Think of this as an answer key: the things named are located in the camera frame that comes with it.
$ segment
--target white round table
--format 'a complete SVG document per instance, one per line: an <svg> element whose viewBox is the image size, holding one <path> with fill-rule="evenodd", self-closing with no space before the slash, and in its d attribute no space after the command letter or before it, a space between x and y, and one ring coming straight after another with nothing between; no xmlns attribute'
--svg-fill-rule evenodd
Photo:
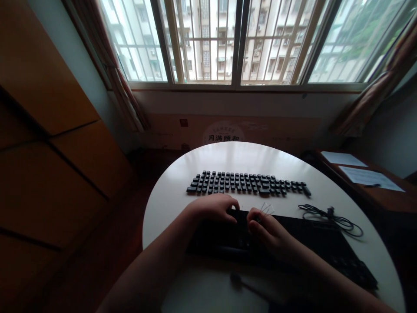
<svg viewBox="0 0 417 313"><path fill-rule="evenodd" d="M241 210L260 208L265 200L274 215L302 218L299 204L311 204L359 225L364 236L355 240L345 236L360 260L378 281L377 296L398 312L405 312L400 280L388 251L374 226L356 203L332 180L304 161L277 149L255 143L222 142L202 146L177 159L159 178L149 197L143 221L145 249L191 201L204 194L188 195L186 188L204 170L275 175L277 179L305 181L312 195L288 193L286 197L226 191L239 201ZM187 256L164 304L163 312L267 312L268 304L246 289L237 290L229 279L230 271L277 301L305 291L304 279L297 275L271 273L263 269Z"/></svg>

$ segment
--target paper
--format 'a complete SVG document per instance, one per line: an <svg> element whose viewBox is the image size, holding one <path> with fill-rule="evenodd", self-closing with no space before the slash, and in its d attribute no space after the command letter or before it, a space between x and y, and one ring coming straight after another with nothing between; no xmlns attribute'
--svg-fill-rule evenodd
<svg viewBox="0 0 417 313"><path fill-rule="evenodd" d="M394 184L392 180L390 180L384 174L377 173L371 170L360 170L346 166L339 167L353 183L360 183L363 185L380 184L381 186L378 188L385 188L405 192L396 184Z"/></svg>
<svg viewBox="0 0 417 313"><path fill-rule="evenodd" d="M361 162L360 160L358 160L357 158L355 158L353 155L349 153L336 153L336 152L322 151L321 154L330 163L368 167L368 165Z"/></svg>

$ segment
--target wooden floor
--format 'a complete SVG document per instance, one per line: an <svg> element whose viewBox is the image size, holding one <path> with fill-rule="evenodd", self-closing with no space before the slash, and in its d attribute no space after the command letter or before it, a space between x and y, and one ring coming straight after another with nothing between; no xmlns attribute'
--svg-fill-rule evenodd
<svg viewBox="0 0 417 313"><path fill-rule="evenodd" d="M146 150L130 155L139 177L135 191L91 233L25 312L95 312L124 269L142 251L142 224L150 193L165 169L183 154ZM415 265L409 264L408 258L392 257L402 278L408 311L413 312L417 293L409 282L416 272Z"/></svg>

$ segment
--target window pane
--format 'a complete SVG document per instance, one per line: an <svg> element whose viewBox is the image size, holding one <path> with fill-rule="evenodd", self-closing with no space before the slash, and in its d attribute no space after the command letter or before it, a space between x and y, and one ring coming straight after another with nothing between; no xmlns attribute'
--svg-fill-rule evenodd
<svg viewBox="0 0 417 313"><path fill-rule="evenodd" d="M100 0L99 3L126 79L166 82L150 0Z"/></svg>
<svg viewBox="0 0 417 313"><path fill-rule="evenodd" d="M291 83L297 64L302 65L308 56L307 52L300 57L300 51L303 45L311 44L311 40L305 43L304 39L315 2L316 0L252 0L242 85Z"/></svg>
<svg viewBox="0 0 417 313"><path fill-rule="evenodd" d="M382 47L378 51L379 43L389 36L387 31L404 2L407 1L343 0L309 82L365 82L367 75L361 72L373 55L381 57L372 64L370 72L382 60L388 49Z"/></svg>
<svg viewBox="0 0 417 313"><path fill-rule="evenodd" d="M184 83L231 84L236 0L175 0L174 6ZM172 42L165 16L164 27L166 40ZM169 49L175 59L171 45Z"/></svg>

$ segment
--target black keyboard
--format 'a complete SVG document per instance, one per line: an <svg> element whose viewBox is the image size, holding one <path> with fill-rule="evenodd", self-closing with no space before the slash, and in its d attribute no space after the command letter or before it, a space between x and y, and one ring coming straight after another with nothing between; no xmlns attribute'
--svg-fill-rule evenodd
<svg viewBox="0 0 417 313"><path fill-rule="evenodd" d="M238 223L203 222L188 246L188 252L222 260L260 266L271 270L297 272L290 264L277 261L248 232L248 212L228 210ZM298 241L317 253L357 285L377 289L377 281L360 261L339 228L331 223L275 216L276 220Z"/></svg>
<svg viewBox="0 0 417 313"><path fill-rule="evenodd" d="M197 174L189 187L187 193L228 193L236 190L239 193L250 193L260 195L282 195L287 193L303 193L311 196L310 190L305 182L277 179L275 176L248 173L225 173L203 171Z"/></svg>

